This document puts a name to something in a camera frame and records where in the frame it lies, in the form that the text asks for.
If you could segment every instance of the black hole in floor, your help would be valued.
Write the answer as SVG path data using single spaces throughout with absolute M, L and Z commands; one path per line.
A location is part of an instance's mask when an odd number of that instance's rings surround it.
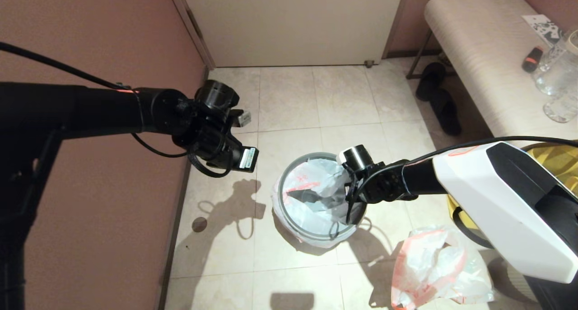
M 204 217 L 197 217 L 192 222 L 192 230 L 194 232 L 202 232 L 207 227 L 207 219 Z

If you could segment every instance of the white plastic bag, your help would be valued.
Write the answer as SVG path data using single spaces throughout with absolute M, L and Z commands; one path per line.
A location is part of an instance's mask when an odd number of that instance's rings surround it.
M 299 164 L 287 175 L 283 182 L 282 199 L 279 197 L 280 185 L 277 180 L 272 192 L 273 211 L 281 224 L 299 241 L 320 248 L 331 248 L 355 232 L 353 227 L 343 234 L 338 234 L 348 226 L 345 224 L 347 215 L 345 183 L 349 181 L 347 171 L 335 160 L 322 158 L 308 160 Z M 304 202 L 291 196 L 302 191 L 309 191 L 311 195 L 319 197 L 319 200 Z M 281 209 L 281 203 L 299 230 L 286 219 L 287 215 Z M 361 203 L 354 205 L 352 218 L 362 209 L 360 206 Z M 313 237 L 303 231 L 327 237 Z
M 460 304 L 494 301 L 480 253 L 450 226 L 413 230 L 403 242 L 394 268 L 394 309 L 413 310 L 435 298 Z

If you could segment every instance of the tiled floor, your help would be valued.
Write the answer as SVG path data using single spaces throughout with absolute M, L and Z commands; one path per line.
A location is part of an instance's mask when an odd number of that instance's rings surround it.
M 423 64 L 430 60 L 425 58 Z M 349 240 L 314 255 L 297 250 L 279 234 L 270 193 L 289 163 L 307 153 L 338 153 L 363 144 L 374 160 L 388 163 L 491 135 L 471 100 L 461 96 L 466 94 L 457 77 L 446 84 L 452 85 L 460 104 L 464 133 L 444 135 L 429 106 L 413 98 L 418 80 L 408 82 L 403 75 L 410 63 L 411 59 L 389 59 L 371 69 L 264 67 L 211 72 L 211 79 L 232 86 L 240 95 L 240 107 L 252 112 L 252 123 L 233 133 L 244 145 L 257 146 L 260 155 L 253 174 L 232 172 L 214 179 L 192 170 L 167 310 L 391 308 L 396 247 L 412 228 L 452 223 L 444 196 L 370 205 Z M 191 226 L 199 216 L 208 220 L 208 227 L 196 233 Z M 495 257 L 489 250 L 483 253 Z M 436 300 L 421 309 L 530 308 L 502 298 L 489 305 Z

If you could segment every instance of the black slipper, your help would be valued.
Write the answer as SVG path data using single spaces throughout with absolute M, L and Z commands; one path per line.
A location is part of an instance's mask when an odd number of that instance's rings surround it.
M 437 89 L 432 94 L 429 104 L 443 131 L 451 136 L 460 135 L 462 127 L 458 121 L 458 108 L 452 96 L 444 89 Z
M 421 73 L 420 84 L 415 91 L 417 98 L 422 101 L 429 101 L 444 77 L 446 77 L 446 67 L 443 64 L 431 63 L 427 65 Z

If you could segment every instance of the cushioned bench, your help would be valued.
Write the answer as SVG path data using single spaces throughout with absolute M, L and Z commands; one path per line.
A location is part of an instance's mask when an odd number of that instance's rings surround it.
M 557 123 L 542 111 L 548 96 L 522 70 L 543 41 L 520 17 L 524 0 L 430 0 L 425 20 L 493 135 L 578 139 L 578 121 Z

